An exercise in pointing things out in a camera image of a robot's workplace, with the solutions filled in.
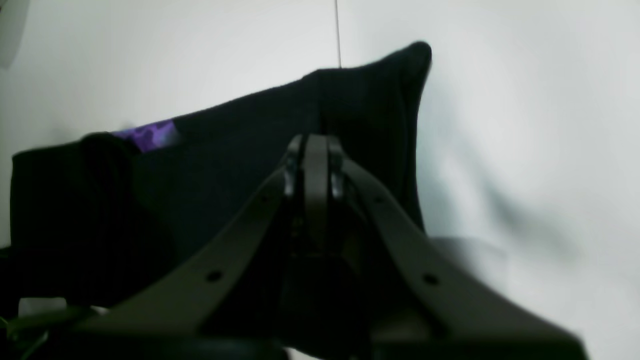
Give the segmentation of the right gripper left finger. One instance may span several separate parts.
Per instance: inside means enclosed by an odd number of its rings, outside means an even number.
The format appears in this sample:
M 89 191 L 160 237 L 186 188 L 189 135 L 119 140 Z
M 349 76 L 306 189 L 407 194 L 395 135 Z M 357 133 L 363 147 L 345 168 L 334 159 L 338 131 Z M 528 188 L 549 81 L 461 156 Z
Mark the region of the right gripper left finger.
M 75 332 L 105 338 L 273 338 L 293 244 L 313 216 L 321 138 L 296 136 L 231 223 L 197 254 Z

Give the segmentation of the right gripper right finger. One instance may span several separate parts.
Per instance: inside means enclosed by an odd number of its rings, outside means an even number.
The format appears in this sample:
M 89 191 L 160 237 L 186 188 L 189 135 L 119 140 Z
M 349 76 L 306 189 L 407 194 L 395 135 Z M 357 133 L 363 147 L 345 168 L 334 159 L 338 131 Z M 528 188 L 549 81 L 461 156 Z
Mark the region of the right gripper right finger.
M 340 141 L 323 136 L 324 197 L 361 211 L 374 246 L 361 271 L 390 290 L 374 301 L 397 299 L 382 314 L 371 306 L 373 360 L 585 360 L 573 334 L 535 316 L 478 281 L 441 253 L 393 194 L 350 159 Z

